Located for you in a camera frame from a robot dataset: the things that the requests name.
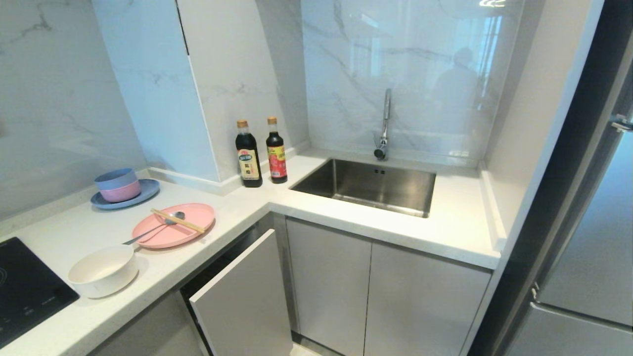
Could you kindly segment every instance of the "vinegar bottle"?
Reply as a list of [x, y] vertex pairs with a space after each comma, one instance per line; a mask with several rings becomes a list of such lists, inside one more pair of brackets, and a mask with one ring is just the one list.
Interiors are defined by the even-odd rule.
[[266, 147], [268, 148], [270, 178], [276, 184], [287, 182], [288, 172], [285, 169], [284, 139], [279, 136], [276, 117], [268, 118], [268, 128], [270, 129], [270, 135], [266, 139]]
[[261, 187], [260, 156], [257, 154], [257, 142], [248, 129], [246, 120], [237, 122], [239, 134], [235, 139], [237, 159], [239, 160], [242, 183], [245, 187]]

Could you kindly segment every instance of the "sink basin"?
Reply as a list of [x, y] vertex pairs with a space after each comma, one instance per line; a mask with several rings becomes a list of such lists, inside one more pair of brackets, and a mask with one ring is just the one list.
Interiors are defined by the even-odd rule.
[[429, 217], [436, 175], [329, 160], [291, 189], [416, 217]]

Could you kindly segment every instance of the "refrigerator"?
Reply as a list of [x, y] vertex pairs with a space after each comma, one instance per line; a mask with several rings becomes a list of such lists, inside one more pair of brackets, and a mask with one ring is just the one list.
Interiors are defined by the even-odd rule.
[[633, 355], [633, 8], [607, 1], [469, 355]]

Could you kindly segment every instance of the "metal spoon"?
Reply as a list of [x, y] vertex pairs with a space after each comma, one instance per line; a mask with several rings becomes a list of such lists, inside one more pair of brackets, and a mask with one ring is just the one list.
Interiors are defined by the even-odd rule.
[[[175, 212], [175, 213], [171, 213], [169, 215], [171, 215], [173, 217], [177, 217], [178, 219], [181, 219], [181, 220], [185, 219], [185, 213], [184, 212]], [[130, 241], [124, 242], [123, 245], [131, 245], [131, 244], [135, 243], [138, 239], [142, 238], [143, 236], [149, 234], [150, 232], [156, 230], [157, 228], [159, 228], [161, 226], [175, 225], [175, 224], [176, 224], [176, 222], [171, 221], [169, 219], [165, 219], [165, 223], [164, 224], [160, 224], [159, 226], [156, 226], [155, 228], [153, 228], [153, 229], [151, 229], [149, 231], [146, 231], [146, 232], [136, 236], [135, 238], [131, 239]]]

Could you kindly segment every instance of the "bottle label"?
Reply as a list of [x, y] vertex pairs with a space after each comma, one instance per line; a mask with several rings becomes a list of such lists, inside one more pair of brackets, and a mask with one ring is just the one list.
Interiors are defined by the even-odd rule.
[[254, 149], [238, 149], [237, 158], [239, 168], [242, 171], [242, 178], [245, 181], [257, 181], [260, 178], [260, 170], [257, 169]]
[[268, 164], [271, 177], [281, 178], [288, 175], [285, 169], [285, 150], [283, 146], [268, 148]]

